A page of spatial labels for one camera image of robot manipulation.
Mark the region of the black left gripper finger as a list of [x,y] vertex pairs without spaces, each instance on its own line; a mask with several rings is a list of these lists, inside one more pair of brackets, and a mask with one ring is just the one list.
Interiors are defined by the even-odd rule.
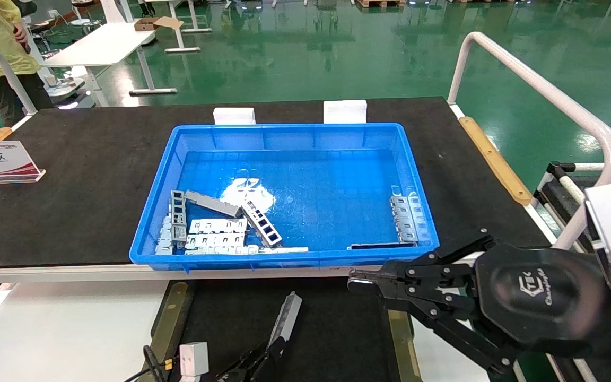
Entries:
[[277,380],[280,371],[280,360],[287,341],[278,337],[261,354],[255,365],[256,380]]
[[267,350],[251,350],[216,375],[216,381],[259,381],[269,372],[270,352]]

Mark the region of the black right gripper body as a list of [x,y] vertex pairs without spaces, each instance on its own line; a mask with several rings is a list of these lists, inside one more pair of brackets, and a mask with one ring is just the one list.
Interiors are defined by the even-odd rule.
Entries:
[[480,326],[519,350],[589,355],[603,308],[595,259],[557,248],[498,244],[476,259]]

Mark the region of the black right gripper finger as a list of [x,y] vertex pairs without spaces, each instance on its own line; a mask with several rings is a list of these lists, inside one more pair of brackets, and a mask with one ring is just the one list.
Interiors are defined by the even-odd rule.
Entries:
[[466,315],[461,319],[468,319],[473,310],[472,300],[449,293],[452,301],[448,302],[439,291],[385,291],[380,296],[388,309],[407,312],[487,372],[505,375],[512,371],[515,351],[494,345],[454,317],[459,310],[455,302],[460,299],[466,303],[466,308],[461,310]]
[[353,293],[373,293],[389,298],[395,287],[401,290],[413,287],[416,291],[472,287],[474,271],[470,264],[460,263],[461,259],[483,253],[495,244],[492,235],[482,235],[458,249],[439,248],[409,261],[389,259],[376,271],[356,268],[349,273],[347,288]]

